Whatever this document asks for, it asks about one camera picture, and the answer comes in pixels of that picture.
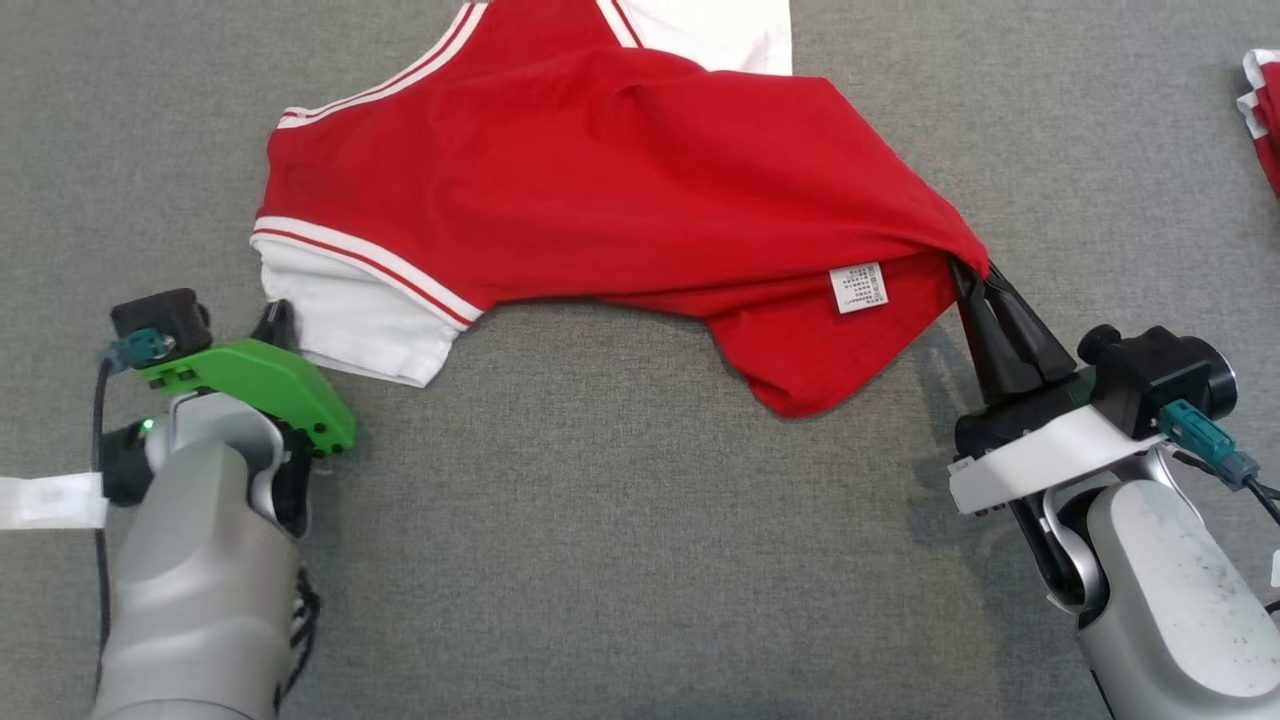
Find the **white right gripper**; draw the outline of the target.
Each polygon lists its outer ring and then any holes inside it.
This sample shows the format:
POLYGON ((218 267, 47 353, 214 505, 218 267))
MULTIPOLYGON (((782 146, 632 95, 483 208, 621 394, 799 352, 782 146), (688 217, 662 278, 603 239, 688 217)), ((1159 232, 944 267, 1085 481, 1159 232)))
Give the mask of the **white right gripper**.
POLYGON ((959 512, 1092 477, 1166 439, 1133 439, 1091 404, 1094 373, 1068 379, 1075 359, 1002 272, 983 277, 960 258, 948 270, 982 398, 998 404, 955 424, 948 487, 959 512))

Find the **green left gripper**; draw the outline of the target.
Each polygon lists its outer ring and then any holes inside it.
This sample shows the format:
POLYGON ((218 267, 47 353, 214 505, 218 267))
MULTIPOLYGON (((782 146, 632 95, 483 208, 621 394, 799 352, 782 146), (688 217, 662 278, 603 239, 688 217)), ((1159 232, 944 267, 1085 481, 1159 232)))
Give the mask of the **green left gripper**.
POLYGON ((256 340, 216 345, 138 369, 154 389, 170 396, 209 389, 302 430, 320 455, 355 447, 356 419, 325 375, 296 350, 294 310, 268 302, 256 340))

